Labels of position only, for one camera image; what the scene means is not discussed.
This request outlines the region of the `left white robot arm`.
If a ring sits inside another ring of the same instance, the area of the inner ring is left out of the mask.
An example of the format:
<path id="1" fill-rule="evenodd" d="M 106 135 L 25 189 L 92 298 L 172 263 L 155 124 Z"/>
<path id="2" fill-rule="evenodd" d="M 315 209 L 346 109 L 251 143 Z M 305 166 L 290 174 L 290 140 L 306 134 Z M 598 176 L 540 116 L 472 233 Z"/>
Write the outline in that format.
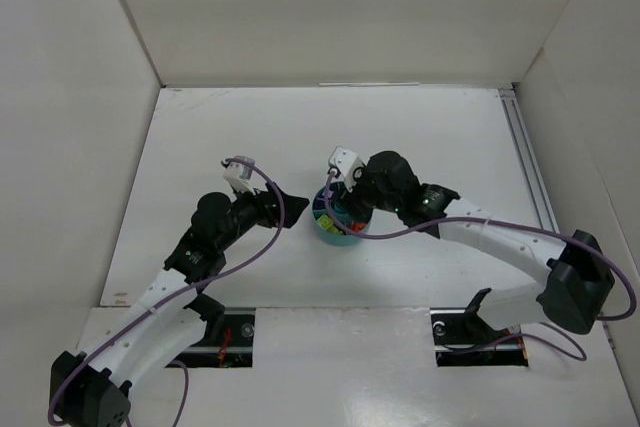
<path id="1" fill-rule="evenodd" d="M 49 424 L 123 425 L 137 385 L 185 348 L 220 332 L 225 308 L 204 291 L 228 276 L 226 250 L 256 226 L 276 232 L 293 227 L 308 204 L 273 182 L 234 199 L 204 195 L 162 270 L 119 323 L 93 346 L 77 354 L 65 351 L 54 361 Z"/>

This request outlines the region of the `lime green lego brick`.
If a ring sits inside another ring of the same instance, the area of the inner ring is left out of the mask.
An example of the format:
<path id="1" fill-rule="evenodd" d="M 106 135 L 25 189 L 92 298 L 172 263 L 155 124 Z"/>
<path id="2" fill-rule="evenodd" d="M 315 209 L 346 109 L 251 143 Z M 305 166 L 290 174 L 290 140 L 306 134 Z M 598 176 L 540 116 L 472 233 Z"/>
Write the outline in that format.
<path id="1" fill-rule="evenodd" d="M 327 216 L 322 215 L 316 220 L 321 229 L 330 231 L 335 228 L 334 222 Z"/>

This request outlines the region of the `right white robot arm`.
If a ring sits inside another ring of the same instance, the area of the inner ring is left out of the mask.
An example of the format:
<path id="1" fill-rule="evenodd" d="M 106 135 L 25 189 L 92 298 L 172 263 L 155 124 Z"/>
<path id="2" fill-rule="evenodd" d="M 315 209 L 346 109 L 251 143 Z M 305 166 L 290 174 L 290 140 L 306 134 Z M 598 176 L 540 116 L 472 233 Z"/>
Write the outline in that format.
<path id="1" fill-rule="evenodd" d="M 394 151 L 363 161 L 338 147 L 329 166 L 345 184 L 337 204 L 354 220 L 366 222 L 376 210 L 393 213 L 415 232 L 475 249 L 529 277 L 519 287 L 480 290 L 466 308 L 468 315 L 494 331 L 544 321 L 574 334 L 591 331 L 614 278 L 590 234 L 558 238 L 501 221 L 454 190 L 420 182 Z"/>

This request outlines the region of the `dark purple lego brick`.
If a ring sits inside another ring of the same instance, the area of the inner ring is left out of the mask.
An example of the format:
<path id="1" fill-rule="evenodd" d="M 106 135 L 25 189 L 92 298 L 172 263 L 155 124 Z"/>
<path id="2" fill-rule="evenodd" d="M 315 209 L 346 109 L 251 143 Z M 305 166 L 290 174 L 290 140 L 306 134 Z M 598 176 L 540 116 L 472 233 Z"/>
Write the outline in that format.
<path id="1" fill-rule="evenodd" d="M 324 210 L 325 209 L 324 198 L 323 197 L 316 197 L 314 199 L 314 201 L 313 201 L 312 209 L 313 210 Z"/>

